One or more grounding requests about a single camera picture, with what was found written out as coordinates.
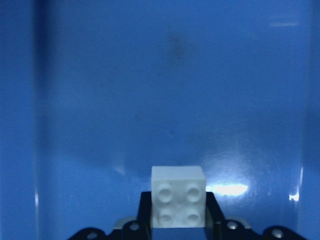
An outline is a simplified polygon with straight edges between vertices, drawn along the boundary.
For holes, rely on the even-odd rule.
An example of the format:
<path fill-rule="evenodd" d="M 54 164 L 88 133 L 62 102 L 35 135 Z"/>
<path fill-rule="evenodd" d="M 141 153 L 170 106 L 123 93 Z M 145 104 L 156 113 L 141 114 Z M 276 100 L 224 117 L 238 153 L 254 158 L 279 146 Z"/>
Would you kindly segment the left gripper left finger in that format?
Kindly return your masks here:
<path fill-rule="evenodd" d="M 115 227 L 111 233 L 87 227 L 76 232 L 70 240 L 150 240 L 152 218 L 152 194 L 144 191 L 140 194 L 137 216 L 133 220 L 125 220 L 120 227 Z"/>

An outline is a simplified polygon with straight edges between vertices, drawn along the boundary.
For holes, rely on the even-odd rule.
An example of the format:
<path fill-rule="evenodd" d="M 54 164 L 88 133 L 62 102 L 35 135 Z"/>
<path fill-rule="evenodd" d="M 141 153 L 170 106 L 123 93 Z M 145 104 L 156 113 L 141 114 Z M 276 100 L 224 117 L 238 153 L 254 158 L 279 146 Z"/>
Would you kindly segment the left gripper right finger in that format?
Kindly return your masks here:
<path fill-rule="evenodd" d="M 241 218 L 226 218 L 213 192 L 206 193 L 205 236 L 207 240 L 304 240 L 297 232 L 280 225 L 256 233 Z"/>

